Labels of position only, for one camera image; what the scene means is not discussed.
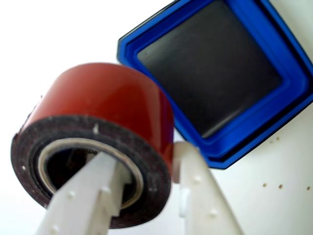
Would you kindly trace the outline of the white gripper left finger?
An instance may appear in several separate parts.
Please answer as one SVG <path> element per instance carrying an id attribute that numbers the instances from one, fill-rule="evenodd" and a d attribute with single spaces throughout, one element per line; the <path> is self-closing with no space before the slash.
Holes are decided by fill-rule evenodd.
<path id="1" fill-rule="evenodd" d="M 36 234 L 107 234 L 129 183 L 130 171 L 116 158 L 99 153 L 55 193 Z"/>

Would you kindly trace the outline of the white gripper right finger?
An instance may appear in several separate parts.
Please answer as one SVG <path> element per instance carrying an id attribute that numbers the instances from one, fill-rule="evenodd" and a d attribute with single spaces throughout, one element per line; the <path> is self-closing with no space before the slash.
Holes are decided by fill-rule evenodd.
<path id="1" fill-rule="evenodd" d="M 199 150 L 174 144 L 173 181 L 180 186 L 179 215 L 186 235 L 242 235 L 234 213 Z"/>

